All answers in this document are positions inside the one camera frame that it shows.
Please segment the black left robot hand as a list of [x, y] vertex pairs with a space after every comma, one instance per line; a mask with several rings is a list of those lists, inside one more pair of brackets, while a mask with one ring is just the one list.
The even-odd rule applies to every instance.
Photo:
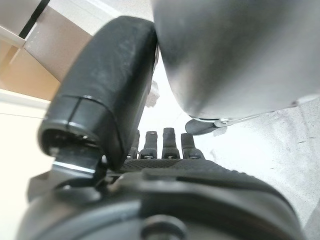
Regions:
[[37, 134], [54, 158], [29, 180], [18, 240], [303, 240], [295, 210], [269, 184], [206, 160], [193, 137], [138, 125], [157, 61], [148, 20], [121, 16], [85, 46]]

